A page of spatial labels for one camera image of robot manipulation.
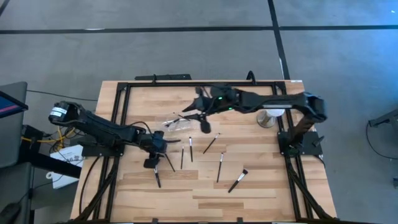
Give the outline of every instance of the brush handle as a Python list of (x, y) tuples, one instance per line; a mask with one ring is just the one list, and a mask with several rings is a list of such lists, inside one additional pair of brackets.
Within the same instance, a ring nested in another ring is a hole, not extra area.
[(189, 147), (191, 150), (191, 162), (193, 162), (192, 146)]
[(235, 180), (235, 183), (232, 185), (232, 187), (228, 190), (228, 193), (231, 193), (231, 191), (237, 186), (239, 181)]
[(207, 149), (210, 148), (210, 146), (213, 144), (213, 142), (214, 142), (216, 139), (217, 139), (217, 138), (214, 138), (214, 139), (211, 141), (211, 143), (209, 144), (209, 146), (207, 146), (207, 148), (205, 149), (205, 151), (204, 151), (203, 153), (205, 153), (205, 152), (207, 151)]
[(220, 165), (218, 166), (217, 183), (218, 183), (218, 179), (220, 178), (221, 163), (222, 162), (220, 161)]
[(159, 186), (159, 188), (162, 188), (162, 186), (160, 185), (160, 178), (159, 178), (159, 174), (158, 174), (158, 173), (155, 173), (155, 177), (156, 177), (156, 182), (157, 182), (157, 185)]
[(182, 149), (182, 153), (181, 153), (181, 169), (182, 169), (182, 161), (184, 159), (184, 148)]

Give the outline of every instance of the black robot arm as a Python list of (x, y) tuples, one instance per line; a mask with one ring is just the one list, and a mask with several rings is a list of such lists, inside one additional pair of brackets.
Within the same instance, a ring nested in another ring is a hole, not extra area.
[(196, 88), (199, 94), (193, 103), (183, 112), (199, 110), (200, 114), (188, 115), (186, 118), (200, 122), (204, 133), (211, 131), (206, 117), (215, 113), (235, 110), (240, 113), (253, 113), (260, 109), (296, 109), (303, 113), (304, 117), (296, 126), (289, 130), (290, 144), (296, 146), (301, 143), (303, 135), (315, 124), (326, 120), (325, 103), (323, 99), (310, 93), (298, 93), (294, 95), (267, 95), (242, 91), (231, 88), (225, 84), (212, 86), (211, 96), (204, 96), (200, 87)]
[(77, 103), (61, 101), (54, 104), (49, 121), (55, 125), (79, 129), (93, 136), (99, 145), (110, 149), (122, 144), (137, 146), (150, 154), (150, 159), (144, 163), (146, 168), (154, 168), (159, 156), (166, 153), (167, 142), (163, 139), (162, 131), (152, 134), (141, 127), (118, 125), (85, 110)]

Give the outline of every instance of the wooden table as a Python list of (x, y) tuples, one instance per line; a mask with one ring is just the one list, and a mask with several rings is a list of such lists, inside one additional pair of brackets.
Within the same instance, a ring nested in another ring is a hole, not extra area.
[[(96, 108), (97, 115), (109, 120), (116, 85), (117, 81), (103, 82)], [(304, 91), (302, 82), (286, 81), (286, 87), (288, 94)], [(271, 88), (266, 86), (240, 89), (261, 95), (272, 94)], [(194, 97), (197, 97), (194, 87), (133, 87), (126, 124), (145, 121), (154, 131), (159, 129), (159, 123), (165, 116), (180, 112)], [(122, 94), (118, 122), (123, 99)], [(296, 123), (301, 114), (298, 111), (292, 111), (292, 114)], [(198, 123), (195, 123), (196, 129), (166, 134), (166, 138), (179, 138), (182, 142), (169, 144), (167, 149), (176, 172), (171, 170), (165, 159), (158, 165), (161, 189), (155, 181), (154, 171), (142, 166), (148, 153), (137, 147), (126, 146), (120, 160), (111, 221), (150, 222), (152, 218), (158, 218), (160, 222), (235, 222), (237, 217), (243, 217), (245, 221), (294, 221), (285, 162), (279, 154), (277, 143), (277, 124), (269, 129), (262, 128), (256, 123), (256, 115), (228, 111), (208, 117), (210, 134), (203, 134)], [(219, 138), (203, 154), (216, 133), (221, 133)], [(193, 162), (190, 161), (189, 136), (193, 139)], [(180, 170), (182, 145), (185, 146), (185, 155), (183, 169)], [(224, 160), (220, 181), (216, 183), (221, 152), (224, 153)], [(94, 159), (89, 158), (82, 168), (71, 218), (78, 216), (81, 187)], [(309, 191), (327, 213), (335, 216), (322, 163), (313, 156), (302, 156), (302, 160)], [(97, 191), (101, 165), (102, 159), (88, 178), (83, 208)], [(230, 194), (227, 193), (243, 169), (247, 169), (249, 174)], [(297, 192), (304, 217), (302, 194), (299, 190)], [(107, 198), (106, 192), (100, 218), (104, 217), (104, 202)]]

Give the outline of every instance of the black floor stripe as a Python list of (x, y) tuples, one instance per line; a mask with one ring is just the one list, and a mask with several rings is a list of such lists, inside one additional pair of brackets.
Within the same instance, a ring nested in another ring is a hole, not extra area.
[(289, 74), (289, 69), (287, 68), (287, 61), (286, 61), (284, 45), (282, 43), (282, 37), (280, 36), (279, 25), (278, 25), (278, 20), (276, 17), (275, 6), (274, 6), (273, 0), (268, 0), (268, 6), (269, 6), (269, 11), (271, 13), (272, 26), (274, 28), (275, 41), (276, 41), (276, 47), (278, 49), (280, 65), (282, 67), (282, 75), (285, 80), (290, 80), (290, 74)]
[(363, 26), (281, 26), (280, 30), (386, 30), (398, 29), (398, 25), (363, 25)]
[(143, 32), (200, 32), (200, 31), (262, 31), (271, 26), (224, 26), (224, 27), (159, 27), (119, 29), (49, 29), (49, 30), (0, 30), (0, 34), (107, 34)]
[(0, 16), (1, 16), (2, 12), (4, 12), (4, 10), (6, 9), (6, 7), (7, 7), (7, 5), (8, 5), (9, 2), (10, 2), (10, 0), (5, 0), (5, 1), (1, 4), (1, 6), (0, 6)]

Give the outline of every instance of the gray floor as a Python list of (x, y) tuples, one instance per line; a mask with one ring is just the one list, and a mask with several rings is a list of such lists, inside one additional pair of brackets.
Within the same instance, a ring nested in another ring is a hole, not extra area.
[[(280, 26), (398, 24), (398, 2), (378, 0), (274, 1)], [(88, 29), (172, 26), (269, 26), (265, 0), (11, 0), (0, 29)], [(365, 126), (398, 106), (398, 30), (283, 31), (291, 79), (328, 103), (317, 126), (338, 216), (396, 223), (398, 162), (368, 146)], [(190, 73), (194, 79), (282, 79), (272, 31), (146, 34), (0, 35), (0, 82), (97, 98), (103, 80)], [(29, 93), (24, 123), (50, 132), (47, 115), (61, 98)], [(95, 103), (82, 101), (89, 110)], [(374, 147), (398, 157), (391, 127), (369, 130)], [(43, 179), (38, 170), (36, 185)], [(35, 223), (65, 221), (76, 185), (37, 189)], [(47, 212), (51, 220), (45, 218)]]

